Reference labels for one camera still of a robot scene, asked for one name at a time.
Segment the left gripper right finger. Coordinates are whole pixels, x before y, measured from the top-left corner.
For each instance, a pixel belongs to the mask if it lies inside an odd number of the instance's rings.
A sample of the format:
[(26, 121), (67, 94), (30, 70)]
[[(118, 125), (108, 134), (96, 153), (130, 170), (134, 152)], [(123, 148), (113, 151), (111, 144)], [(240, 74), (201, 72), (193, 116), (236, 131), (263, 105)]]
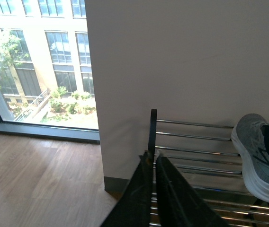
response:
[(228, 227), (161, 152), (156, 159), (158, 213), (163, 227)]

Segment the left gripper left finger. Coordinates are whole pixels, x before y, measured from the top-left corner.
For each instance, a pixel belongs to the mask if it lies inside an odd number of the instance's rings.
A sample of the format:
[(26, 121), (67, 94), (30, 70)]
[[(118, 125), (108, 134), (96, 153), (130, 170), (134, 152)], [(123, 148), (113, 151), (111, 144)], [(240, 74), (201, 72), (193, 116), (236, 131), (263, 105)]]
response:
[(149, 151), (140, 162), (122, 197), (101, 224), (103, 227), (148, 227), (153, 186), (153, 160)]

